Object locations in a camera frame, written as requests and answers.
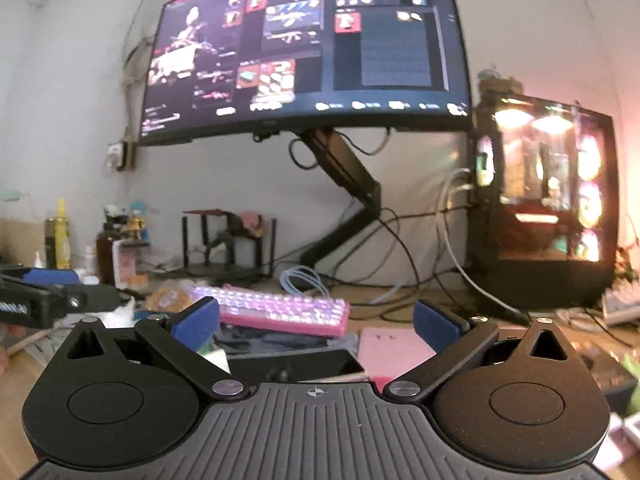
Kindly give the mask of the black curved monitor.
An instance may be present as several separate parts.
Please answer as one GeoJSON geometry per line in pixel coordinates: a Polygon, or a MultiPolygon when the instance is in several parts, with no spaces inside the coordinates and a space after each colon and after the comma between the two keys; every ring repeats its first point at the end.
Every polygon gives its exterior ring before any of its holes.
{"type": "Polygon", "coordinates": [[[317,128],[466,131],[456,0],[170,0],[139,141],[317,128]]]}

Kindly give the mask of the pink mechanical keyboard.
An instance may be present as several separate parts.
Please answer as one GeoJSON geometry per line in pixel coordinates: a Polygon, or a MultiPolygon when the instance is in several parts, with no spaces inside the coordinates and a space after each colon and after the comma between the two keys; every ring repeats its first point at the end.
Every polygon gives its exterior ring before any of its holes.
{"type": "Polygon", "coordinates": [[[270,294],[256,290],[196,285],[194,299],[213,297],[220,322],[233,326],[326,338],[346,333],[350,305],[342,298],[270,294]]]}

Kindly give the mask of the yellow spray bottle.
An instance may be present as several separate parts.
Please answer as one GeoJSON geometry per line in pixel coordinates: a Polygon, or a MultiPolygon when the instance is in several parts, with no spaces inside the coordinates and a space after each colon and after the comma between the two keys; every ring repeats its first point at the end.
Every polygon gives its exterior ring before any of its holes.
{"type": "Polygon", "coordinates": [[[72,267],[70,255],[70,222],[66,216],[65,200],[58,199],[58,209],[54,217],[54,240],[56,267],[68,270],[72,267]]]}

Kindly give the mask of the pink desk mat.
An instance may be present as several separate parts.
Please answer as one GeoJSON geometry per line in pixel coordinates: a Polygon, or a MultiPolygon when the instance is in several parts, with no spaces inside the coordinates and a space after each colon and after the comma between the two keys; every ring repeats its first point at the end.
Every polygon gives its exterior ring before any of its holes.
{"type": "Polygon", "coordinates": [[[435,354],[412,328],[360,330],[357,360],[378,391],[435,354]]]}

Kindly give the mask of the gold blue-haired figurine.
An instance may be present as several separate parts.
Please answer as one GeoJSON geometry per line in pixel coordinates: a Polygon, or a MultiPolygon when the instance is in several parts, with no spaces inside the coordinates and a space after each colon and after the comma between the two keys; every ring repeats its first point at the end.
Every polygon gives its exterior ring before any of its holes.
{"type": "Polygon", "coordinates": [[[125,234],[130,240],[147,242],[149,240],[149,231],[146,227],[145,215],[145,202],[132,203],[130,206],[128,221],[126,226],[122,228],[122,234],[125,234]]]}

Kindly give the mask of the glowing glass PC case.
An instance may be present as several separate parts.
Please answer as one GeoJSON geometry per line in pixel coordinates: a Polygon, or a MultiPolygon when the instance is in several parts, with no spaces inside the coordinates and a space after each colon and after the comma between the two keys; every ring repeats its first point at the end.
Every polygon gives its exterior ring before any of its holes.
{"type": "Polygon", "coordinates": [[[470,151],[471,280],[520,311],[596,304],[613,283],[620,218],[612,118],[490,92],[470,151]]]}

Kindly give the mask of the packaged waffle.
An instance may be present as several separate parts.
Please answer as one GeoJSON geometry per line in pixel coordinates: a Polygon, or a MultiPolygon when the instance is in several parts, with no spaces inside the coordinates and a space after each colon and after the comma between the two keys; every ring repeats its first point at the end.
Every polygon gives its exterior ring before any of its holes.
{"type": "Polygon", "coordinates": [[[156,313],[179,313],[192,304],[190,292],[180,287],[159,288],[145,300],[145,309],[156,313]]]}

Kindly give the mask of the white blue keyboard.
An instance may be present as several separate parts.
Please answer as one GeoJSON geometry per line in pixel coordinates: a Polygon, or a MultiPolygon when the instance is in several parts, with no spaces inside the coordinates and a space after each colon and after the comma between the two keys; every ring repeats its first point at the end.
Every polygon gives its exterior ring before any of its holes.
{"type": "Polygon", "coordinates": [[[602,296],[603,319],[607,326],[636,322],[640,318],[638,282],[621,282],[602,296]]]}

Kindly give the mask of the black figurine with stand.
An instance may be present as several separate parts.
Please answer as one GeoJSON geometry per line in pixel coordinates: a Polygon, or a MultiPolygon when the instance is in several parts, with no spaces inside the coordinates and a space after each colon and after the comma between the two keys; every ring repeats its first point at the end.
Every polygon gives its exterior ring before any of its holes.
{"type": "Polygon", "coordinates": [[[271,278],[276,266],[278,222],[257,212],[215,209],[183,211],[181,217],[182,268],[194,278],[214,281],[251,281],[271,278]],[[201,245],[198,253],[202,263],[192,263],[195,250],[190,245],[190,221],[198,220],[201,245]],[[252,260],[238,263],[238,247],[250,244],[252,260]]]}

